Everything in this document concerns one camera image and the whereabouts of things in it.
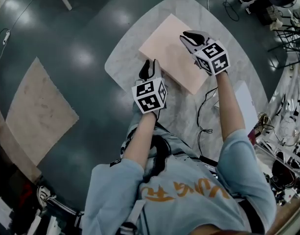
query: shiny floor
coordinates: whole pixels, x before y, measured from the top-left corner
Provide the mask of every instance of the shiny floor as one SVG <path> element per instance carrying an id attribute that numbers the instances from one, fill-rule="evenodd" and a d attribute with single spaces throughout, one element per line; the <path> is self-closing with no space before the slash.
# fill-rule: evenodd
<path id="1" fill-rule="evenodd" d="M 92 168 L 119 157 L 132 116 L 125 105 L 115 105 L 125 92 L 106 74 L 105 61 L 125 32 L 162 0 L 69 1 L 70 12 L 61 0 L 7 0 L 1 8 L 0 30 L 16 24 L 0 62 L 0 109 L 6 117 L 20 81 L 38 56 L 79 115 L 38 167 L 62 202 L 82 210 Z M 207 6 L 207 0 L 197 1 Z M 228 1 L 240 21 L 232 21 L 223 1 L 210 0 L 210 11 L 243 47 L 270 99 L 282 72 L 269 65 L 266 49 L 276 45 L 273 34 L 236 0 Z"/>

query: shoe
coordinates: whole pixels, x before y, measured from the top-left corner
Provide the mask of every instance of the shoe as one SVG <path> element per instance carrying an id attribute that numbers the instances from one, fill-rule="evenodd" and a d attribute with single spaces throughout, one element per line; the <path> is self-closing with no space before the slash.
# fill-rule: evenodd
<path id="1" fill-rule="evenodd" d="M 48 188 L 46 188 L 45 186 L 38 187 L 37 199 L 42 209 L 46 207 L 47 200 L 53 198 L 56 198 L 56 195 L 51 194 Z"/>
<path id="2" fill-rule="evenodd" d="M 251 11 L 249 10 L 249 7 L 246 8 L 246 12 L 250 15 L 251 14 Z"/>

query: glove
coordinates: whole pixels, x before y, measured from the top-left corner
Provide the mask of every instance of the glove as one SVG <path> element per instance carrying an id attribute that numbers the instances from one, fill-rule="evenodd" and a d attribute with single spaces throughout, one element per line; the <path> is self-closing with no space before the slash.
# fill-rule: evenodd
<path id="1" fill-rule="evenodd" d="M 162 77 L 162 70 L 160 63 L 157 59 L 154 59 L 154 61 L 146 60 L 142 69 L 139 72 L 139 78 L 135 82 L 135 86 L 142 84 L 146 82 L 147 80 L 153 80 L 156 78 L 161 78 Z M 133 112 L 140 111 L 138 108 L 137 104 L 134 103 L 133 105 Z M 152 111 L 152 113 L 156 116 L 156 119 L 159 119 L 160 116 L 160 109 Z"/>
<path id="2" fill-rule="evenodd" d="M 196 53 L 208 45 L 209 40 L 212 39 L 208 33 L 199 30 L 188 30 L 184 31 L 183 34 L 185 36 L 180 36 L 180 41 L 191 54 Z"/>
<path id="3" fill-rule="evenodd" d="M 142 69 L 139 72 L 139 78 L 146 82 L 148 79 L 155 79 L 162 77 L 162 71 L 161 66 L 158 60 L 154 59 L 153 62 L 150 62 L 149 59 L 147 59 L 142 67 Z"/>
<path id="4" fill-rule="evenodd" d="M 217 75 L 230 67 L 227 50 L 209 34 L 198 30 L 183 32 L 180 41 L 195 60 L 194 64 L 204 69 L 209 75 Z"/>

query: hand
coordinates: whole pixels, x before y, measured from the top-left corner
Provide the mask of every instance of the hand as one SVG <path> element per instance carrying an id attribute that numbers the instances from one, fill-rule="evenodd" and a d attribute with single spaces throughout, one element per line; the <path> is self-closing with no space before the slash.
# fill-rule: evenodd
<path id="1" fill-rule="evenodd" d="M 157 78 L 162 78 L 162 70 L 161 70 L 161 66 L 160 66 L 158 60 L 155 59 L 153 62 L 150 60 L 146 60 L 141 71 L 139 72 L 139 78 L 140 79 L 138 79 L 135 82 L 135 86 L 138 86 L 145 82 L 149 83 L 151 80 L 154 80 Z M 156 93 L 156 97 L 153 97 L 153 99 L 155 100 L 155 98 L 156 98 L 156 101 L 160 101 L 160 105 L 162 105 L 163 98 L 164 98 L 163 102 L 165 102 L 166 89 L 163 88 L 163 92 L 162 92 L 161 85 L 159 86 L 158 84 L 156 84 L 154 91 Z M 134 103 L 133 112 L 136 113 L 139 110 L 140 110 L 139 106 L 136 103 Z M 158 120 L 158 118 L 160 116 L 160 109 L 154 110 L 150 113 L 153 113 L 155 115 L 156 119 Z"/>
<path id="2" fill-rule="evenodd" d="M 184 44 L 184 46 L 191 54 L 196 53 L 204 46 L 208 45 L 209 39 L 212 39 L 208 33 L 199 30 L 188 30 L 184 31 L 183 34 L 185 35 L 185 37 L 180 36 L 180 41 Z"/>
<path id="3" fill-rule="evenodd" d="M 150 61 L 149 59 L 145 61 L 142 69 L 139 72 L 139 78 L 146 82 L 148 79 L 155 79 L 158 77 L 162 77 L 162 70 L 160 63 L 157 59 L 154 61 Z"/>

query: white table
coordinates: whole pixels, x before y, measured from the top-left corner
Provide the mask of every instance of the white table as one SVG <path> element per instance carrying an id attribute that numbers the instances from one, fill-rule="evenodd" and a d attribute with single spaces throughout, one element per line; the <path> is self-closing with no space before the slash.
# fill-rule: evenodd
<path id="1" fill-rule="evenodd" d="M 191 29 L 202 30 L 219 39 L 231 60 L 228 70 L 232 84 L 244 80 L 250 90 L 256 111 L 267 106 L 267 97 L 258 75 L 249 58 L 229 31 L 202 5 L 195 0 L 164 0 L 144 14 L 123 36 L 105 63 L 105 71 L 127 93 L 126 98 L 133 102 L 131 87 L 145 61 L 138 49 L 153 31 L 170 15 L 174 14 Z M 161 111 L 159 122 L 173 134 L 179 136 L 198 154 L 196 125 L 197 110 L 207 91 L 215 88 L 215 77 L 209 77 L 196 95 L 188 94 L 166 75 L 168 95 L 167 109 Z M 200 125 L 213 129 L 212 134 L 201 135 L 202 152 L 213 160 L 218 160 L 223 141 L 219 124 L 219 113 L 213 107 L 217 94 L 208 100 L 201 109 Z"/>

